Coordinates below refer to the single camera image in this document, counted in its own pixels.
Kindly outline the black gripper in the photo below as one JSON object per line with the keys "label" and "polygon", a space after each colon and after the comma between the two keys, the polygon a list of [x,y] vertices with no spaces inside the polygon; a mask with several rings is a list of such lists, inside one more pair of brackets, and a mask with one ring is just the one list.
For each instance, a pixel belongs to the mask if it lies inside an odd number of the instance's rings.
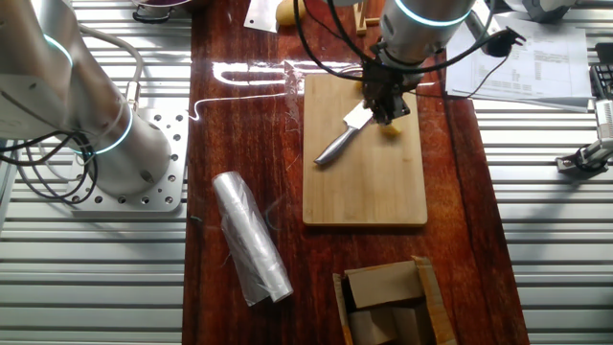
{"label": "black gripper", "polygon": [[403,93],[415,89],[423,73],[391,71],[374,62],[364,62],[362,67],[362,94],[375,122],[390,125],[394,119],[411,113],[403,100]]}

